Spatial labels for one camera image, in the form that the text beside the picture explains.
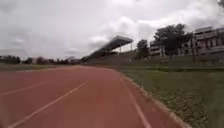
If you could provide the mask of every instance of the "green grass field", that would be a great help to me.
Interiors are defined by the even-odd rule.
[[[56,67],[59,67],[59,66],[57,66],[57,65],[24,65],[24,64],[6,65],[6,64],[0,64],[0,71],[39,70],[39,69],[56,68]]]
[[[224,73],[118,70],[193,128],[224,128]]]

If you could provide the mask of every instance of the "grandstand roof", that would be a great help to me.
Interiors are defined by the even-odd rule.
[[[116,48],[131,43],[133,40],[127,37],[116,36],[109,43],[92,53],[89,57],[98,56],[101,53],[110,52]]]

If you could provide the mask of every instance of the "building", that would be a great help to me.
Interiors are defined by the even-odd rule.
[[[159,44],[150,44],[149,56],[151,58],[154,58],[154,57],[164,57],[165,56],[165,49],[164,49],[164,47],[159,45]]]
[[[182,44],[179,55],[224,52],[224,28],[204,27],[195,30],[193,39]]]

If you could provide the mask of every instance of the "cloudy sky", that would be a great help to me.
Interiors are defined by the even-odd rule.
[[[0,54],[82,57],[113,36],[151,40],[176,23],[218,27],[224,11],[217,0],[0,0]]]

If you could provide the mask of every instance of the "running track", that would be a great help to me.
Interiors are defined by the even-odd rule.
[[[0,73],[2,128],[180,128],[120,73],[75,66]]]

